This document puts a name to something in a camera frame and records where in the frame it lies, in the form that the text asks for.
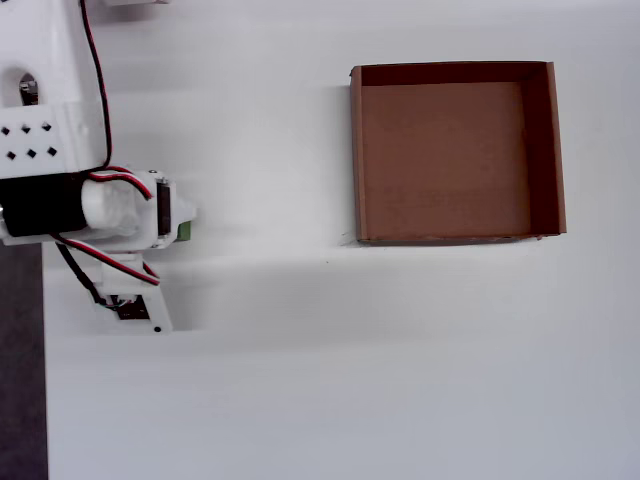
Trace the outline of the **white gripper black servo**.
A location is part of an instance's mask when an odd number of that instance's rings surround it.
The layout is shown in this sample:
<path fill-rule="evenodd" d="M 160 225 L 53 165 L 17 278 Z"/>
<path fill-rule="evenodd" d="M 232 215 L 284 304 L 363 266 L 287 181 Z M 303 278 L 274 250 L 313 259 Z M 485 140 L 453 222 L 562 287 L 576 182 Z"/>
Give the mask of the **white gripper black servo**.
<path fill-rule="evenodd" d="M 82 213 L 82 239 L 100 249 L 164 249 L 198 209 L 177 200 L 175 182 L 158 171 L 111 169 L 83 182 Z"/>

